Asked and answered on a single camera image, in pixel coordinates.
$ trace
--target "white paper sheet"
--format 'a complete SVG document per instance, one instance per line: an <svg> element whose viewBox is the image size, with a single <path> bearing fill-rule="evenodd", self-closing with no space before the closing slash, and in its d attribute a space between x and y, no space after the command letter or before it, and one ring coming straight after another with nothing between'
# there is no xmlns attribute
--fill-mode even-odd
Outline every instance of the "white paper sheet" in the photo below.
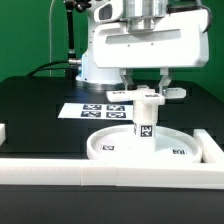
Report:
<svg viewBox="0 0 224 224"><path fill-rule="evenodd" d="M133 106L118 104L65 103L58 118L132 120Z"/></svg>

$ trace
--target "black tabletop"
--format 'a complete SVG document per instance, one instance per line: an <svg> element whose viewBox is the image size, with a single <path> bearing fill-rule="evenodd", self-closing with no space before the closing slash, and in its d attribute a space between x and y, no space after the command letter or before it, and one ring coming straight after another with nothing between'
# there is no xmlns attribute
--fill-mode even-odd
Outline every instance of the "black tabletop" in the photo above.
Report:
<svg viewBox="0 0 224 224"><path fill-rule="evenodd" d="M144 84L153 88L158 82ZM223 147L224 104L194 83L172 85L185 88L187 97L160 106L158 125L188 134L206 129ZM0 123L7 129L0 156L86 158L90 134L131 123L58 119L63 104L71 102L109 103L105 92L78 88L64 78L12 77L0 83ZM219 190L0 185L1 224L214 224L224 222L223 209Z"/></svg>
<svg viewBox="0 0 224 224"><path fill-rule="evenodd" d="M154 88L158 82L144 82ZM193 134L203 128L224 146L224 104L190 82L173 82L187 90L183 100L159 107L158 125ZM76 87L64 78L12 77L0 83L0 122L7 140L1 157L86 158L86 141L93 132L132 121L58 119L64 103L107 104L105 92Z"/></svg>

